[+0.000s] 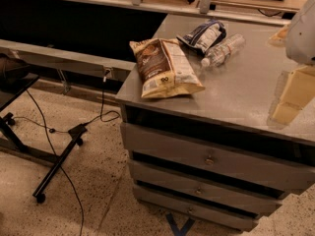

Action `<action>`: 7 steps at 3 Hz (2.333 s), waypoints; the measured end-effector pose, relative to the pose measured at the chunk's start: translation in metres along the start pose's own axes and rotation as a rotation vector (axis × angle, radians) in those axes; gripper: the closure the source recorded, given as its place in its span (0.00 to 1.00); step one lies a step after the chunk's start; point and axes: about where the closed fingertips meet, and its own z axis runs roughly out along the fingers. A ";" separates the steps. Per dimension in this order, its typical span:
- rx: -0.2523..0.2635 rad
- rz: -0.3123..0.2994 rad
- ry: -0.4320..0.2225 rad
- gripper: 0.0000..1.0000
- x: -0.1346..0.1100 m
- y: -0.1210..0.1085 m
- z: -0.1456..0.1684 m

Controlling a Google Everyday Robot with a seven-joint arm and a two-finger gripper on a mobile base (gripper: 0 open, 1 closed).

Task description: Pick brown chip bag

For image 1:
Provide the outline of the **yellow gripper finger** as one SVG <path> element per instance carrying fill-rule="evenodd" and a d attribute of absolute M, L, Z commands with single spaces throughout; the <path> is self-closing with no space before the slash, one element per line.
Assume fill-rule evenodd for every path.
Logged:
<path fill-rule="evenodd" d="M 283 72 L 275 95 L 271 119 L 288 125 L 315 97 L 315 66 L 302 65 L 291 72 Z"/>
<path fill-rule="evenodd" d="M 275 34 L 273 34 L 268 42 L 273 46 L 284 47 L 285 40 L 288 32 L 288 25 L 283 26 Z"/>

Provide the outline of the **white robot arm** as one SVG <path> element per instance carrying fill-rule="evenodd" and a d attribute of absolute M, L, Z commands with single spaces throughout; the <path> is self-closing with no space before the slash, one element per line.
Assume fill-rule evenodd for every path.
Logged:
<path fill-rule="evenodd" d="M 271 121 L 284 126 L 315 97 L 315 0 L 307 0 L 269 42 L 284 47 L 286 56 L 298 64 L 279 76 L 269 112 Z"/>

